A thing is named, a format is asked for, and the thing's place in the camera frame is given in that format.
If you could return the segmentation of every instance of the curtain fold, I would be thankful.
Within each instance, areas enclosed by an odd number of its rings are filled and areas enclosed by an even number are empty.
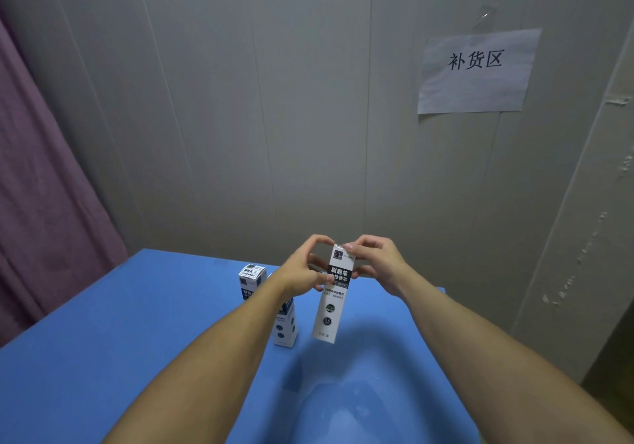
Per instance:
[[[125,259],[0,22],[0,346]]]

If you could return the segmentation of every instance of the sheet of paper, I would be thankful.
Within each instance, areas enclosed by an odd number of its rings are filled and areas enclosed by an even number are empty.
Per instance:
[[[431,38],[419,114],[520,111],[541,29]]]

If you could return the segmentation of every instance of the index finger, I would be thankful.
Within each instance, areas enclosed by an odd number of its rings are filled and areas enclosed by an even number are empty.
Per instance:
[[[388,241],[389,239],[387,237],[364,234],[360,236],[359,239],[355,240],[354,243],[357,246],[376,247],[377,249],[381,249],[386,243],[388,243]]]
[[[314,233],[297,250],[300,251],[302,254],[305,254],[306,257],[308,257],[311,251],[313,250],[313,247],[320,242],[322,244],[328,244],[330,246],[335,245],[335,241],[330,239],[328,235],[320,235],[320,234]]]

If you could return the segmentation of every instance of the box top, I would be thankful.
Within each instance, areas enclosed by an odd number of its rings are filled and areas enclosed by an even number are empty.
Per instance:
[[[266,272],[266,267],[262,267],[261,265],[249,264],[240,271],[238,276],[244,277],[245,279],[256,280],[264,272]]]
[[[341,269],[354,269],[354,256],[348,255],[348,252],[341,246],[333,246],[330,255],[330,265],[334,265]]]

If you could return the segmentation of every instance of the white box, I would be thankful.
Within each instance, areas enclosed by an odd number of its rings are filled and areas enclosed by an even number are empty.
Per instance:
[[[335,276],[334,284],[323,286],[317,315],[313,325],[313,337],[331,344],[335,343],[341,312],[344,310],[345,295],[352,278],[354,257],[340,246],[332,248],[328,273]]]
[[[238,277],[240,278],[242,298],[246,301],[267,279],[266,268],[249,264],[240,271]],[[297,323],[295,322],[295,302],[292,297],[281,305],[271,335],[277,346],[292,347],[295,344]]]

